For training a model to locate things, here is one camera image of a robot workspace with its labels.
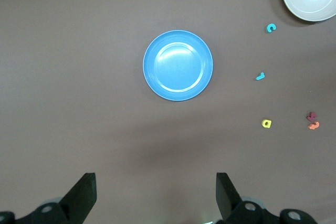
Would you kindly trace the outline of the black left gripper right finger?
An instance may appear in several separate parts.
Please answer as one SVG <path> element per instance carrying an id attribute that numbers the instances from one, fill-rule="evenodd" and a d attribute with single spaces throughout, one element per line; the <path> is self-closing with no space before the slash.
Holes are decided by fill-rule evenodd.
<path id="1" fill-rule="evenodd" d="M 218 223 L 316 223 L 308 213 L 298 209 L 284 209 L 279 216 L 251 200 L 243 200 L 227 173 L 216 174 L 216 202 L 221 214 Z"/>

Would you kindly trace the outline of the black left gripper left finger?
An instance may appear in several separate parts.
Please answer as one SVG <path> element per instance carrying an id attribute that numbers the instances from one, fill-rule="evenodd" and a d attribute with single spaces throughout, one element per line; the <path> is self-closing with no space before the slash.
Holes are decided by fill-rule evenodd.
<path id="1" fill-rule="evenodd" d="M 10 211 L 1 212 L 1 223 L 84 223 L 97 201 L 95 173 L 85 173 L 59 202 L 43 204 L 17 219 Z"/>

